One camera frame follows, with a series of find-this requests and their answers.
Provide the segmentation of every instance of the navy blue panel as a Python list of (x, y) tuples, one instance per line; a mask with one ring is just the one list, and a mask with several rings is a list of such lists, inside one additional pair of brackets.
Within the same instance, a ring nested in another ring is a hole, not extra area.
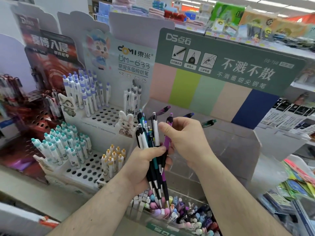
[(234, 116), (232, 123), (254, 129), (278, 98), (279, 96), (277, 95), (252, 89)]

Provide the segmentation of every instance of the hand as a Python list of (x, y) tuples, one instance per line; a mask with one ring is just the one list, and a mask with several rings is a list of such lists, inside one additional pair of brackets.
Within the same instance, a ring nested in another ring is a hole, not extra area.
[(172, 140), (171, 146), (177, 149), (193, 170), (200, 158), (213, 154), (199, 121), (177, 117), (173, 119), (172, 127), (165, 122), (160, 122), (158, 126)]
[[(138, 195), (149, 187), (146, 179), (146, 174), (149, 169), (149, 162), (154, 157), (163, 155), (166, 151), (166, 147), (150, 147), (148, 149), (141, 150), (136, 147), (131, 153), (128, 161), (120, 170), (120, 174), (128, 179), (134, 189), (134, 195)], [(168, 170), (173, 163), (172, 159), (167, 157), (165, 169)]]

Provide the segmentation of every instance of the green display board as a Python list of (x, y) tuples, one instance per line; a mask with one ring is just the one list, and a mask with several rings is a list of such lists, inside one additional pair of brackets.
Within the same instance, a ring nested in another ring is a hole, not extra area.
[(274, 95), (282, 95), (304, 59), (162, 28), (156, 63)]

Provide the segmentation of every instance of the peach panel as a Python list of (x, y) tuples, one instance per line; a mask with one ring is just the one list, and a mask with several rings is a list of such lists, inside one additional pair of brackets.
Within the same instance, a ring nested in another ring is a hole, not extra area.
[(168, 103), (177, 68), (155, 63), (150, 88), (150, 98)]
[(226, 82), (210, 115), (231, 122), (250, 91), (250, 88)]

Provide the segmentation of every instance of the cartoon character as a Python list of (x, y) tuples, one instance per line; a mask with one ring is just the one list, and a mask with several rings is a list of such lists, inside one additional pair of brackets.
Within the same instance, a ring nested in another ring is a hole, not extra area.
[(75, 110), (77, 109), (77, 106), (74, 103), (73, 97), (66, 97), (61, 93), (58, 94), (58, 97), (64, 112), (69, 116), (74, 117), (76, 115)]
[(134, 123), (133, 119), (134, 116), (132, 114), (128, 114), (126, 116), (124, 111), (119, 111), (119, 121), (115, 125), (115, 127), (119, 128), (119, 134), (122, 134), (127, 137), (132, 137), (132, 134), (134, 132)]
[(95, 34), (86, 36), (86, 43), (93, 55), (92, 64), (102, 70), (106, 69), (106, 59), (109, 58), (108, 50), (111, 46), (109, 38), (103, 39)]

